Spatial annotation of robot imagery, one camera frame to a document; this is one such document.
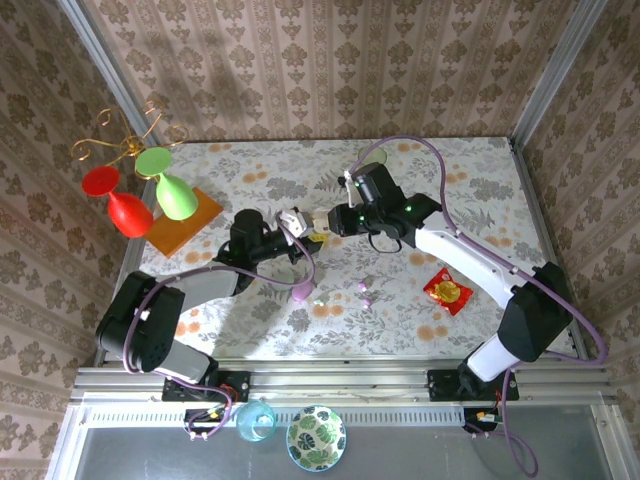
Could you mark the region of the red gold snack packet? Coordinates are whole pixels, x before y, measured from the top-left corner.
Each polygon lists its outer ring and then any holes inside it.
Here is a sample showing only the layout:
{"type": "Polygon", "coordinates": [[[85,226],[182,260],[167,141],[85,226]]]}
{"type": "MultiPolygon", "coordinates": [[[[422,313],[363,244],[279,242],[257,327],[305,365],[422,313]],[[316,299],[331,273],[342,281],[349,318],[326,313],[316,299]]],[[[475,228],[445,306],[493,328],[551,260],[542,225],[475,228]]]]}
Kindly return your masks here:
{"type": "Polygon", "coordinates": [[[451,316],[456,316],[473,295],[473,290],[456,282],[447,268],[442,268],[424,286],[423,291],[451,316]]]}

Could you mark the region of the red plastic goblet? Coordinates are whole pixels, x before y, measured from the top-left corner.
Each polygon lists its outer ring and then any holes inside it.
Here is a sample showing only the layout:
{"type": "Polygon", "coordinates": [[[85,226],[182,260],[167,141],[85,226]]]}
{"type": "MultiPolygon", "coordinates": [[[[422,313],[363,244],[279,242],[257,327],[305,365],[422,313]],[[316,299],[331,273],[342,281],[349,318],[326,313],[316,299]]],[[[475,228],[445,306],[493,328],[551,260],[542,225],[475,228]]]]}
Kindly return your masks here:
{"type": "Polygon", "coordinates": [[[100,166],[85,175],[82,189],[90,197],[108,198],[108,215],[124,236],[143,237],[153,225],[153,214],[140,198],[117,192],[119,182],[120,174],[114,167],[100,166]]]}

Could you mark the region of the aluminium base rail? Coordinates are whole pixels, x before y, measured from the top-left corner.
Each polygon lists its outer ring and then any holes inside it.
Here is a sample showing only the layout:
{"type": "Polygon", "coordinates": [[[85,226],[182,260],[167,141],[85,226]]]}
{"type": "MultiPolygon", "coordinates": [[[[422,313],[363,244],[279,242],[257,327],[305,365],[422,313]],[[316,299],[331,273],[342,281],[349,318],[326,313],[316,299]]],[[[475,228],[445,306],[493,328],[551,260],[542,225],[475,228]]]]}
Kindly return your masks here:
{"type": "MultiPolygon", "coordinates": [[[[249,397],[276,406],[299,406],[315,400],[336,406],[405,406],[429,401],[427,372],[453,369],[457,360],[363,357],[248,360],[223,359],[223,370],[250,373],[249,397]]],[[[520,401],[529,405],[590,405],[615,400],[616,388],[604,369],[542,359],[516,369],[520,401]]],[[[110,358],[100,367],[78,371],[74,402],[154,402],[163,379],[155,374],[130,375],[110,358]]]]}

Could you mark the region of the green plastic goblet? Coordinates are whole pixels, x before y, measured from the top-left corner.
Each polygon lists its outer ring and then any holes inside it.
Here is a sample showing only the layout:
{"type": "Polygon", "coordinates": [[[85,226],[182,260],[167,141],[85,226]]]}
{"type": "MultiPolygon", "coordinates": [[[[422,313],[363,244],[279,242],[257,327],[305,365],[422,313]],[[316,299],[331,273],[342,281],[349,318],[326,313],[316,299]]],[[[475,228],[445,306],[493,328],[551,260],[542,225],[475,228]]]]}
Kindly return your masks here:
{"type": "Polygon", "coordinates": [[[164,214],[171,220],[182,221],[196,212],[199,202],[184,180],[168,173],[171,162],[168,149],[153,147],[138,156],[135,169],[140,175],[156,180],[156,199],[164,214]]]}

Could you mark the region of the blue glass cup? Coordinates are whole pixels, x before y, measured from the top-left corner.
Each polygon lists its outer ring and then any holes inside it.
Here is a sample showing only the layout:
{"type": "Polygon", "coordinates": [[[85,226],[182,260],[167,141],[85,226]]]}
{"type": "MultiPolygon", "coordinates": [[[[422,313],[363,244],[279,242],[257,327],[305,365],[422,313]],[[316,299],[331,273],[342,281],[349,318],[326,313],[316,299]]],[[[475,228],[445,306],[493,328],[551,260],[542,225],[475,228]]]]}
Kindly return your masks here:
{"type": "Polygon", "coordinates": [[[263,401],[251,401],[242,406],[235,417],[238,434],[246,441],[260,442],[276,431],[273,409],[263,401]]]}

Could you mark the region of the black connector block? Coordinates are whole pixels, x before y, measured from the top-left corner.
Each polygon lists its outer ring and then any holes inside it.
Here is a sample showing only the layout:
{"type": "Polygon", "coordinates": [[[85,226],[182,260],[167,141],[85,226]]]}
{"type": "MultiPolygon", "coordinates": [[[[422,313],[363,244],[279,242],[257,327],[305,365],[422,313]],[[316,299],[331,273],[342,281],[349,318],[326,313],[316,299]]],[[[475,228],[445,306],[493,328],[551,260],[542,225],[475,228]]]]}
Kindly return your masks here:
{"type": "Polygon", "coordinates": [[[183,428],[191,441],[209,437],[220,430],[228,421],[229,411],[225,407],[208,409],[187,409],[184,415],[183,428]]]}
{"type": "Polygon", "coordinates": [[[463,429],[470,434],[503,436],[502,417],[497,408],[465,408],[463,429]]]}

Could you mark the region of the orange wooden base board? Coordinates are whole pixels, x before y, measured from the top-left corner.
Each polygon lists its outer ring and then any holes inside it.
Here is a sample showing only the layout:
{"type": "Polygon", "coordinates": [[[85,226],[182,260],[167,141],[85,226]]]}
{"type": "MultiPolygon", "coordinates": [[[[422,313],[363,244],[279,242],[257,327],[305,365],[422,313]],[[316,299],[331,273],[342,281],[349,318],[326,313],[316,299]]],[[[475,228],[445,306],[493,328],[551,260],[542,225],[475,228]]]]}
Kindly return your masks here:
{"type": "Polygon", "coordinates": [[[199,205],[192,216],[175,221],[162,214],[154,220],[151,229],[144,235],[144,239],[166,258],[178,252],[224,211],[222,205],[199,188],[195,187],[193,193],[199,205]]]}

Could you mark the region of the floral tablecloth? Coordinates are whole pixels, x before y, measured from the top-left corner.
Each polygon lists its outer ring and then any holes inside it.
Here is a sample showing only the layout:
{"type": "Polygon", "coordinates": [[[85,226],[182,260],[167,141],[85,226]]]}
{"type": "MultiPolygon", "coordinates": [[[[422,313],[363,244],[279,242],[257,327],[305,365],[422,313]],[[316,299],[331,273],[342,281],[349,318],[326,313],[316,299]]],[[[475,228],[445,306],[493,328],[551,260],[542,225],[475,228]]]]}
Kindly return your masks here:
{"type": "MultiPolygon", "coordinates": [[[[245,208],[271,220],[280,210],[328,210],[347,199],[338,177],[358,159],[362,140],[194,143],[175,148],[170,173],[207,193],[224,211],[170,258],[144,249],[140,269],[170,275],[205,265],[245,208]]],[[[386,144],[386,167],[406,195],[445,201],[455,224],[515,262],[541,266],[532,217],[507,140],[430,139],[386,144]]],[[[312,260],[260,264],[272,277],[290,269],[296,283],[314,272],[302,302],[291,289],[257,280],[241,295],[184,312],[175,337],[217,359],[424,357],[461,359],[493,335],[497,303],[475,288],[451,316],[424,291],[444,263],[384,236],[330,236],[312,260]],[[362,291],[358,284],[368,286],[362,291]],[[364,300],[371,300],[366,306],[364,300]],[[314,305],[315,300],[323,302],[314,305]]]]}

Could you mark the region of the green leaf print bowl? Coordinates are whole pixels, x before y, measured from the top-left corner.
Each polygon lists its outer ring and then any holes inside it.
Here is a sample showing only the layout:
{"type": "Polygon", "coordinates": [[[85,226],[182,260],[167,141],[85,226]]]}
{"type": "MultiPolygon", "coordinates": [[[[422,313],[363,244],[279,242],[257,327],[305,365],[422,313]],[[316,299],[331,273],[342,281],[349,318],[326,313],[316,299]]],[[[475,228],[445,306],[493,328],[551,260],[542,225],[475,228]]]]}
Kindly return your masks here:
{"type": "Polygon", "coordinates": [[[307,472],[320,472],[336,466],[346,446],[345,423],[329,407],[304,407],[294,415],[287,428],[289,457],[307,472]]]}

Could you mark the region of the aluminium frame post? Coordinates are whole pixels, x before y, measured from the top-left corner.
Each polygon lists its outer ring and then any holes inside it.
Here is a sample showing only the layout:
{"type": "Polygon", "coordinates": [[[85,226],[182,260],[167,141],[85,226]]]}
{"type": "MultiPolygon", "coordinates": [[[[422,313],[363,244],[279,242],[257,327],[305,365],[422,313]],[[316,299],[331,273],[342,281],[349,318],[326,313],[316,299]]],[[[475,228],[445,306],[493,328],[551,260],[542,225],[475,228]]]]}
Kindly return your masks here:
{"type": "Polygon", "coordinates": [[[98,24],[83,0],[57,0],[57,2],[67,15],[134,132],[142,136],[150,124],[127,84],[122,69],[118,66],[115,54],[107,45],[104,35],[99,31],[98,24]]]}
{"type": "Polygon", "coordinates": [[[607,3],[579,0],[510,136],[514,148],[522,149],[531,139],[607,3]]]}

